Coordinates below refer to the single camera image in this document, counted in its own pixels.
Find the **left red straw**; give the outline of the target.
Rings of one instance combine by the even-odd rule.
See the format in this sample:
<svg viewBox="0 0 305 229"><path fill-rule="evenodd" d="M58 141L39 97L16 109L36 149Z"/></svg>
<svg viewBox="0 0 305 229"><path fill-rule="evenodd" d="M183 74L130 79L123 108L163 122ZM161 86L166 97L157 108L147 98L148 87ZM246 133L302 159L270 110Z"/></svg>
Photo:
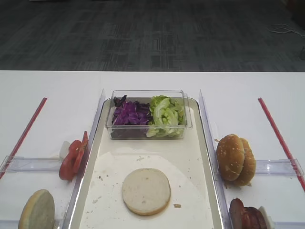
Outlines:
<svg viewBox="0 0 305 229"><path fill-rule="evenodd" d="M36 111L34 112L33 116L31 117L30 121L28 122L26 128L24 129L20 138L18 139L15 147L13 148L13 150L10 153L10 155L8 156L8 158L5 160L4 166L0 169L0 178L2 178L4 176L4 174L6 173L7 168L9 167L13 158L15 157L17 151L19 150L21 144L23 143L24 139L26 138L29 130L31 129L32 125L34 124L36 118L38 117L39 113L41 112L41 110L42 110L43 106L45 105L46 101L47 101L46 97L44 97L41 100L39 106L37 107Z"/></svg>

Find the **green lettuce pile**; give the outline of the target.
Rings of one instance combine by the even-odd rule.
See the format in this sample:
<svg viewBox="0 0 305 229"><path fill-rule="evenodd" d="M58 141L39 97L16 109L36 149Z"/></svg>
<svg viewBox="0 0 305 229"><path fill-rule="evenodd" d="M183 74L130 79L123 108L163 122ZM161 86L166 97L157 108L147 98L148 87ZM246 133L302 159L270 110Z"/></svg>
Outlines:
<svg viewBox="0 0 305 229"><path fill-rule="evenodd" d="M150 126L158 128L148 129L146 136L148 138L180 138L183 135L183 129L177 128L178 125L184 125L184 107L180 102L173 102L168 96L159 95L151 98L150 111L152 121Z"/></svg>

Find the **sesame bun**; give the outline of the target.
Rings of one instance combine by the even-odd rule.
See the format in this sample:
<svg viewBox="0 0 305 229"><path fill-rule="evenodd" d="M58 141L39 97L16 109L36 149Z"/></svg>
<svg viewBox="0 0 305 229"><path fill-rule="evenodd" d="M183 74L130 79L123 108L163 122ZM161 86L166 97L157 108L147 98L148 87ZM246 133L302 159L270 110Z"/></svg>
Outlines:
<svg viewBox="0 0 305 229"><path fill-rule="evenodd" d="M235 186L249 185L256 171L256 160L246 139L240 138L244 147L244 164L239 177L233 181Z"/></svg>
<svg viewBox="0 0 305 229"><path fill-rule="evenodd" d="M224 180L236 180L244 164L244 147L239 136L226 135L222 138L216 149L219 172Z"/></svg>

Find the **white block by patties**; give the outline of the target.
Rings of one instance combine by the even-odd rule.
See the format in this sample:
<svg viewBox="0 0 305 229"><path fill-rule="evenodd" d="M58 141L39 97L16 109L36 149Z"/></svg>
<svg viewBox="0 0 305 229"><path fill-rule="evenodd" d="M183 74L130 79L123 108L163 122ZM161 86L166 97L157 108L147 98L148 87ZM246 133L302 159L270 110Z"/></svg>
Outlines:
<svg viewBox="0 0 305 229"><path fill-rule="evenodd" d="M266 223L267 229L275 229L275 224L272 218L267 214L264 206L260 206L258 210L262 213L264 217L264 221Z"/></svg>

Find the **clear plastic salad box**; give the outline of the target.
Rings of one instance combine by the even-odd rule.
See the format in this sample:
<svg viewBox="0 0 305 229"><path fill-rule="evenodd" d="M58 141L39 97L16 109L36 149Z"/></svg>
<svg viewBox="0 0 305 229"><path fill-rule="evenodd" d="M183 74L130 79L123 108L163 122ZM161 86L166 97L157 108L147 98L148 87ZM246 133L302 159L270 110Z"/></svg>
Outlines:
<svg viewBox="0 0 305 229"><path fill-rule="evenodd" d="M109 105L109 111L108 116L106 119L105 127L109 132L110 138L112 138L111 133L114 129L119 128L143 128L143 129L150 129L150 128L158 128L158 126L150 126L150 125L112 125L112 118L113 113L116 109L114 105L114 97L121 99L124 95L127 95L126 101L135 102L138 101L139 103L147 104L151 102L151 98L154 96L164 95L168 96L172 99L173 102L180 102L184 107L184 119L185 124L184 125L178 125L177 128L183 129L183 135L180 138L156 138L151 137L148 138L145 136L144 138L138 138L138 139L182 139L184 137L184 133L187 129L192 128L192 120L191 120L191 112L189 108L189 100L187 94L182 90L115 90L112 93L112 97L110 99L110 105Z"/></svg>

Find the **right red straw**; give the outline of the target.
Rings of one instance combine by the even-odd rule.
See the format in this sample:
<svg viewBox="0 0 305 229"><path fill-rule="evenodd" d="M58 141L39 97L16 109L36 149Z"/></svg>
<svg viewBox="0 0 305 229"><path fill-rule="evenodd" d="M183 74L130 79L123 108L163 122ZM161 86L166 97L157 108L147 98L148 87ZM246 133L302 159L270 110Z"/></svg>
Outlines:
<svg viewBox="0 0 305 229"><path fill-rule="evenodd" d="M259 103L260 103L260 105L261 105L261 107L262 107L262 109L263 109L263 111L264 111L264 113L265 113L265 115L266 115L266 117L267 117L267 119L268 119L268 121L269 121L269 123L270 123L270 125L271 125L271 127L272 127L272 129L273 129L281 147L282 147L282 149L283 149L283 151L285 152L286 157L291 162L292 168L294 169L294 171L297 175L298 181L299 181L300 185L302 186L302 188L304 190L305 189L304 176L301 175L301 171L300 171L299 166L296 163L296 159L293 158L293 155L291 154L285 140L283 139L283 136L281 135L281 133L280 133L274 119L272 118L265 102L263 101L262 98L258 98L258 101L259 101Z"/></svg>

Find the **front sesame bun top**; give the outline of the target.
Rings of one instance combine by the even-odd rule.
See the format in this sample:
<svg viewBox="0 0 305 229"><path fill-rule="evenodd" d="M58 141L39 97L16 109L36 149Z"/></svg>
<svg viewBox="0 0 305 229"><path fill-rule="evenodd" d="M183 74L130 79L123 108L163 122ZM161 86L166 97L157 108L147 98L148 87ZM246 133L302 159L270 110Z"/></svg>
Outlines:
<svg viewBox="0 0 305 229"><path fill-rule="evenodd" d="M226 135L222 138L216 149L219 172L224 180L236 180L244 164L244 147L239 136Z"/></svg>

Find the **front tomato slice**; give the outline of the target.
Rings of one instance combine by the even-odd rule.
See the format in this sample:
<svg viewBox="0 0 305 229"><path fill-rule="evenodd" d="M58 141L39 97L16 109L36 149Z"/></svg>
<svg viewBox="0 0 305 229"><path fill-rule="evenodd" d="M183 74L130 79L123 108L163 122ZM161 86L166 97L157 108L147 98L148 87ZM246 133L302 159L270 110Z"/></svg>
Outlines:
<svg viewBox="0 0 305 229"><path fill-rule="evenodd" d="M75 164L75 160L78 156L78 148L81 146L80 140L74 140L69 148L68 154L63 160L60 170L59 170L59 177L61 180L72 181L75 175L73 171L73 166Z"/></svg>

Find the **clear rail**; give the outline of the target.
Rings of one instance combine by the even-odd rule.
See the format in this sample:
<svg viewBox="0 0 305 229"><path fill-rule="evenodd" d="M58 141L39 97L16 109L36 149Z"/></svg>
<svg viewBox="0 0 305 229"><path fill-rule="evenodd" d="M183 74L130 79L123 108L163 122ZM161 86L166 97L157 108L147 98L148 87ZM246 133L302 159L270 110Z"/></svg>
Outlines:
<svg viewBox="0 0 305 229"><path fill-rule="evenodd" d="M59 158L28 158L6 156L1 172L58 172L61 166Z"/></svg>
<svg viewBox="0 0 305 229"><path fill-rule="evenodd" d="M304 176L297 159L257 160L255 175Z"/></svg>

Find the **purple cabbage shreds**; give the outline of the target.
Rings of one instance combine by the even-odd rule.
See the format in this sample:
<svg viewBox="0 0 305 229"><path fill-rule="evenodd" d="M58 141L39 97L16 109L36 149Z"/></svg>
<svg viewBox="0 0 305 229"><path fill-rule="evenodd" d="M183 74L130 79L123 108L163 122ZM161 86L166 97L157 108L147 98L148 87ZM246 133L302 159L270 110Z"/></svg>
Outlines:
<svg viewBox="0 0 305 229"><path fill-rule="evenodd" d="M127 95L121 99L114 97L114 105L116 107L112 125L148 125L152 122L149 103L139 103L138 101L126 101ZM119 128L114 129L111 133L113 139L131 139L144 138L147 129L143 128Z"/></svg>

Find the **right upper clear rail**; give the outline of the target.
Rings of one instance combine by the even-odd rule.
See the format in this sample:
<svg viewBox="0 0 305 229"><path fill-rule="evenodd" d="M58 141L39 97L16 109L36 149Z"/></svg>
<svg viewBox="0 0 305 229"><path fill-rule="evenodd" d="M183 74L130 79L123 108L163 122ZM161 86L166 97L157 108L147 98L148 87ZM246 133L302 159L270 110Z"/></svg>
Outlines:
<svg viewBox="0 0 305 229"><path fill-rule="evenodd" d="M257 160L255 175L304 176L297 159Z"/></svg>

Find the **left upper clear rail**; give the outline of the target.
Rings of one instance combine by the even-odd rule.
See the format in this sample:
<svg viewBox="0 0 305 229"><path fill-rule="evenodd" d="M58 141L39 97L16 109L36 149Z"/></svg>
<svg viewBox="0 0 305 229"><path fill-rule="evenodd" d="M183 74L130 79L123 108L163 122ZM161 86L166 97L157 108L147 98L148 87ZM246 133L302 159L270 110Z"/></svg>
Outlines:
<svg viewBox="0 0 305 229"><path fill-rule="evenodd" d="M1 172L58 172L61 166L59 158L28 158L6 156Z"/></svg>

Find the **rear sesame bun top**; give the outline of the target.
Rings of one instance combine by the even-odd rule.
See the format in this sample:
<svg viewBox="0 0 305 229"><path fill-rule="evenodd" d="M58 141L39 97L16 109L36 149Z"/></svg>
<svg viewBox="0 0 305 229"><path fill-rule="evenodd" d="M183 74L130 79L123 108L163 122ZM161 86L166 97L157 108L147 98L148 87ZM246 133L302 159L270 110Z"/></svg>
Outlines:
<svg viewBox="0 0 305 229"><path fill-rule="evenodd" d="M246 139L240 138L244 147L244 164L239 177L233 181L235 186L249 185L256 171L256 160Z"/></svg>

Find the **red straw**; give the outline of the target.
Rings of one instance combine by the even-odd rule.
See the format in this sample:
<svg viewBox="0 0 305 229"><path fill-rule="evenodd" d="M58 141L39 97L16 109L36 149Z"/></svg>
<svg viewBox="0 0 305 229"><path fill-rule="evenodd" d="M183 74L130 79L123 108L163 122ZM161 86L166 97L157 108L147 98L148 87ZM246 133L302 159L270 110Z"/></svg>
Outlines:
<svg viewBox="0 0 305 229"><path fill-rule="evenodd" d="M19 150L21 144L23 143L24 139L26 138L29 130L31 129L32 125L34 124L36 118L38 117L39 113L41 112L41 110L42 110L43 106L45 105L46 101L47 101L46 97L44 97L41 100L39 106L37 107L36 111L34 112L33 116L31 117L30 121L28 122L26 128L24 129L20 138L18 139L15 147L13 148L13 150L10 153L10 155L8 156L8 158L5 160L4 166L0 169L0 178L2 178L4 176L4 174L6 173L7 168L9 167L13 158L15 157L17 151Z"/></svg>
<svg viewBox="0 0 305 229"><path fill-rule="evenodd" d="M282 147L282 149L283 149L283 151L285 152L286 157L291 162L292 168L294 169L294 171L297 175L298 181L299 181L300 185L302 186L302 188L304 190L305 189L304 176L301 175L301 171L300 171L299 166L296 163L296 159L293 158L293 155L291 154L285 140L283 139L283 136L281 135L281 133L280 133L274 119L272 118L265 102L263 101L262 98L258 98L258 101L259 101L259 103L260 103L260 105L261 105L261 107L262 107L262 109L263 109L263 111L264 111L264 113L265 113L265 115L266 115L266 117L267 117L267 119L268 119L268 121L269 121L269 123L270 123L270 125L271 125L271 127L272 127L272 129L273 129L281 147Z"/></svg>

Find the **upright bun half left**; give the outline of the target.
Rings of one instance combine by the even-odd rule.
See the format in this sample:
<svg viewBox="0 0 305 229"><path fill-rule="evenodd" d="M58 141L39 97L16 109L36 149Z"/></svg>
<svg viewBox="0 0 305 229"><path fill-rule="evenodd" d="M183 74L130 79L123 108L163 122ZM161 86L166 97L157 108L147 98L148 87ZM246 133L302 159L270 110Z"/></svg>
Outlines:
<svg viewBox="0 0 305 229"><path fill-rule="evenodd" d="M52 229L55 224L55 203L46 189L34 192L20 216L19 229Z"/></svg>

